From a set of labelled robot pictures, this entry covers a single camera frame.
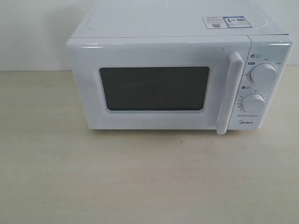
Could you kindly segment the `white microwave door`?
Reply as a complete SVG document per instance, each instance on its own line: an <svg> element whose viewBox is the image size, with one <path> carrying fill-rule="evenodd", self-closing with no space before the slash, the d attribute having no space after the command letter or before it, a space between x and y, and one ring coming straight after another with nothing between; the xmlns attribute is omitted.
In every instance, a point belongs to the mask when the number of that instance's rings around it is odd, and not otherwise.
<svg viewBox="0 0 299 224"><path fill-rule="evenodd" d="M225 134L247 36L71 38L66 49L90 129Z"/></svg>

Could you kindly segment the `white microwave oven body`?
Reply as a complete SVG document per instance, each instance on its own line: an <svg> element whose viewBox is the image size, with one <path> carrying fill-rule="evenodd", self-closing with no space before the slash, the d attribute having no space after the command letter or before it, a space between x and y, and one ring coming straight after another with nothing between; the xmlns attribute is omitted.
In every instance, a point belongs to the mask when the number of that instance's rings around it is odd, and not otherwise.
<svg viewBox="0 0 299 224"><path fill-rule="evenodd" d="M203 17L244 16L252 28L207 29ZM244 66L228 130L261 127L293 47L293 40L266 12L250 0L99 0L71 38L225 37L247 36L251 47ZM255 85L250 72L273 65L274 82ZM265 107L247 113L242 100L260 94Z"/></svg>

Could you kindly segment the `lower white control knob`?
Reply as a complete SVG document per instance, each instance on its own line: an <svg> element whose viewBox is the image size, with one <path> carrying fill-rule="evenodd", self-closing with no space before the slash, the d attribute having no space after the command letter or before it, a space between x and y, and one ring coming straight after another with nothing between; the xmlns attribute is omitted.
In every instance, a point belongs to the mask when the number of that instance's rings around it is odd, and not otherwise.
<svg viewBox="0 0 299 224"><path fill-rule="evenodd" d="M247 113L259 113L265 107L263 96L256 93L245 96L241 104L242 108Z"/></svg>

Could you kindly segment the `white control knob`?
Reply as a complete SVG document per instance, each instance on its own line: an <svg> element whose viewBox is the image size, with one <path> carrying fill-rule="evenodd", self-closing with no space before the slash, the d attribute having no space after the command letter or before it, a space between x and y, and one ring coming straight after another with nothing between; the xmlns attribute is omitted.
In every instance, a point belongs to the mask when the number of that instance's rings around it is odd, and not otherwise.
<svg viewBox="0 0 299 224"><path fill-rule="evenodd" d="M255 85L266 85L275 81L277 72L273 65L262 63L257 65L250 72L250 79Z"/></svg>
<svg viewBox="0 0 299 224"><path fill-rule="evenodd" d="M256 93L245 96L241 104L242 108L247 113L259 113L265 107L263 96Z"/></svg>

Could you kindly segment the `upper white control knob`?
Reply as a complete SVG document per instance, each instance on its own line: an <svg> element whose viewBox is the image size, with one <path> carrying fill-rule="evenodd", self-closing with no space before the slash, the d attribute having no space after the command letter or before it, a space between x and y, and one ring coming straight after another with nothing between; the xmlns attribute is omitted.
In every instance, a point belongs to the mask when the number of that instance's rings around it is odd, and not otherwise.
<svg viewBox="0 0 299 224"><path fill-rule="evenodd" d="M275 81L277 72L273 65L262 63L257 65L250 72L250 79L255 85L266 85Z"/></svg>

